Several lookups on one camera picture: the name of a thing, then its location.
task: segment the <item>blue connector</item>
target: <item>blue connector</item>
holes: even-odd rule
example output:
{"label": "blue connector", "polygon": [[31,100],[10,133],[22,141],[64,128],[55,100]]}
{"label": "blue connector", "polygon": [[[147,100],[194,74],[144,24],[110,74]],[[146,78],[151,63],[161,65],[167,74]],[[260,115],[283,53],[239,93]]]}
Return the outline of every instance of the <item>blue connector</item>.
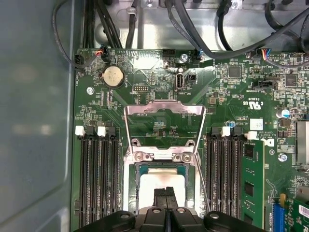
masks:
{"label": "blue connector", "polygon": [[273,206],[273,227],[274,232],[284,232],[284,211],[280,204]]}

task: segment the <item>motherboard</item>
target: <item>motherboard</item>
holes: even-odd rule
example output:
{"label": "motherboard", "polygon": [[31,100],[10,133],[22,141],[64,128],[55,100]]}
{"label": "motherboard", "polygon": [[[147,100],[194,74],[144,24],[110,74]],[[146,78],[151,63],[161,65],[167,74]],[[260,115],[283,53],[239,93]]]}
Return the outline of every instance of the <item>motherboard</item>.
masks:
{"label": "motherboard", "polygon": [[[76,62],[95,52],[79,50]],[[137,213],[162,186],[202,216],[201,182],[211,210],[270,232],[308,230],[308,87],[309,70],[258,52],[106,49],[75,76],[71,230]]]}

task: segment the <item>white label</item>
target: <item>white label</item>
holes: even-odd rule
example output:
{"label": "white label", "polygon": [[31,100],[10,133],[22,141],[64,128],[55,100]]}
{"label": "white label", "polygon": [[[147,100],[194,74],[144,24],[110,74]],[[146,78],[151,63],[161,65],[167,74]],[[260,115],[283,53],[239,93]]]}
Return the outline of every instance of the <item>white label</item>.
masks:
{"label": "white label", "polygon": [[260,110],[263,104],[264,103],[262,101],[261,102],[258,102],[258,101],[255,101],[255,102],[254,101],[244,101],[243,102],[243,105],[248,105],[251,110]]}
{"label": "white label", "polygon": [[251,131],[262,131],[263,130],[263,119],[262,118],[250,118],[250,130]]}
{"label": "white label", "polygon": [[307,209],[306,207],[303,206],[299,206],[299,213],[307,218],[309,218],[309,209]]}

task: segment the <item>wire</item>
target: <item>wire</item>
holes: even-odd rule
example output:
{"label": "wire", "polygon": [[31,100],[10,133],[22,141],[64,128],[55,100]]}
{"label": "wire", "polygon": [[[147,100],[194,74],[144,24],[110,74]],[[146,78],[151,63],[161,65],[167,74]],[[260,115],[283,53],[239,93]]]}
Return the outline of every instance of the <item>wire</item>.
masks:
{"label": "wire", "polygon": [[271,49],[262,49],[262,56],[263,56],[263,60],[265,60],[267,63],[273,66],[276,66],[282,69],[296,69],[296,68],[301,68],[301,67],[305,67],[309,65],[309,61],[305,61],[301,64],[296,64],[296,65],[282,65],[282,64],[279,64],[269,59],[270,52],[271,52]]}
{"label": "wire", "polygon": [[96,55],[91,56],[88,60],[86,60],[86,62],[84,64],[77,64],[75,63],[73,60],[70,59],[70,57],[67,55],[67,53],[65,52],[62,43],[60,41],[59,38],[59,34],[58,34],[58,29],[57,29],[57,12],[60,9],[60,7],[66,3],[67,0],[60,2],[59,4],[57,4],[53,10],[53,16],[52,16],[52,27],[53,27],[53,31],[54,31],[54,36],[55,36],[55,41],[57,43],[58,49],[61,52],[62,56],[64,57],[64,59],[69,62],[72,66],[79,68],[79,69],[84,69],[86,68],[88,65],[90,65],[96,58]]}
{"label": "wire", "polygon": [[165,6],[168,10],[168,15],[169,15],[169,20],[174,26],[174,28],[184,37],[186,38],[196,50],[200,50],[199,46],[197,43],[188,35],[188,33],[180,26],[180,24],[176,21],[173,13],[172,13],[172,5],[171,5],[171,0],[166,0],[165,1]]}
{"label": "wire", "polygon": [[[138,4],[139,4],[139,0],[134,0],[131,7],[136,9],[138,7]],[[129,17],[129,32],[128,32],[127,38],[126,38],[126,48],[132,48],[135,26],[136,26],[135,23],[136,23],[136,15],[130,14],[130,17]]]}
{"label": "wire", "polygon": [[220,15],[218,18],[218,33],[219,33],[219,38],[220,41],[223,45],[223,47],[226,49],[226,51],[233,51],[233,49],[230,47],[230,45],[228,44],[225,35],[224,35],[224,31],[223,31],[223,20],[224,20],[224,14]]}
{"label": "wire", "polygon": [[115,44],[114,38],[112,36],[112,32],[107,25],[106,19],[104,17],[104,14],[101,11],[101,8],[98,5],[98,0],[95,0],[95,8],[97,9],[98,15],[100,17],[102,26],[104,28],[104,31],[105,31],[105,34],[106,34],[106,37],[107,37],[107,40],[108,40],[108,43],[110,44],[111,48],[116,48],[116,44]]}
{"label": "wire", "polygon": [[130,14],[130,17],[129,17],[129,32],[128,32],[127,38],[126,38],[126,48],[132,48],[134,32],[135,32],[135,21],[136,21],[135,15]]}
{"label": "wire", "polygon": [[309,49],[306,48],[305,41],[304,41],[304,33],[305,33],[305,30],[306,30],[306,26],[308,24],[308,21],[309,21],[309,15],[306,16],[306,18],[303,22],[303,25],[301,26],[301,31],[300,31],[300,44],[301,44],[301,47],[302,47],[302,49],[305,53],[309,53]]}
{"label": "wire", "polygon": [[242,55],[244,53],[248,53],[250,51],[255,50],[258,47],[264,46],[265,44],[270,43],[271,41],[278,38],[280,35],[282,35],[284,32],[289,30],[292,26],[294,26],[297,22],[299,22],[303,17],[309,14],[309,8],[304,10],[302,13],[300,13],[298,16],[296,16],[294,19],[292,19],[289,23],[287,23],[283,28],[279,29],[278,31],[274,32],[267,38],[252,44],[246,48],[237,50],[237,51],[231,51],[231,52],[224,52],[224,53],[214,53],[211,52],[210,49],[207,47],[207,45],[204,43],[203,39],[200,37],[197,29],[195,28],[193,22],[191,21],[188,12],[186,11],[182,0],[174,0],[175,1],[175,8],[178,12],[178,15],[184,25],[184,28],[189,32],[192,38],[197,42],[199,47],[203,50],[203,52],[212,59],[228,59],[237,57],[239,55]]}
{"label": "wire", "polygon": [[119,39],[119,35],[118,35],[117,30],[116,30],[115,24],[112,21],[110,13],[108,12],[103,0],[98,0],[98,6],[101,9],[101,11],[102,11],[102,13],[103,13],[103,15],[106,19],[106,23],[111,30],[113,38],[115,39],[114,41],[115,41],[115,44],[116,44],[116,48],[122,48],[121,41]]}
{"label": "wire", "polygon": [[[267,23],[271,26],[271,28],[273,28],[274,30],[279,30],[283,27],[283,25],[280,24],[274,18],[273,14],[271,13],[272,2],[273,2],[273,0],[269,0],[266,3],[265,10],[264,10],[265,19],[266,19]],[[288,31],[284,32],[283,34],[291,37],[293,40],[295,40],[297,42],[297,44],[299,44],[299,36],[294,31],[288,30]]]}

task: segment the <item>white slot latch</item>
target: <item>white slot latch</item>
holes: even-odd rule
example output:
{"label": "white slot latch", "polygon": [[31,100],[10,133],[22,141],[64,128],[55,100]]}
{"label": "white slot latch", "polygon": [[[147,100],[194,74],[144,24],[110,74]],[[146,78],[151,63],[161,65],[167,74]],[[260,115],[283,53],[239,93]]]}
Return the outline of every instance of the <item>white slot latch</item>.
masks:
{"label": "white slot latch", "polygon": [[231,135],[231,128],[230,127],[222,127],[221,136],[226,137]]}
{"label": "white slot latch", "polygon": [[106,135],[106,127],[98,127],[97,134],[98,134],[98,136],[105,137],[105,135]]}
{"label": "white slot latch", "polygon": [[247,134],[245,134],[245,137],[248,139],[248,140],[259,140],[257,138],[257,131],[248,131]]}
{"label": "white slot latch", "polygon": [[75,127],[75,134],[77,136],[84,136],[86,134],[83,126],[76,126]]}

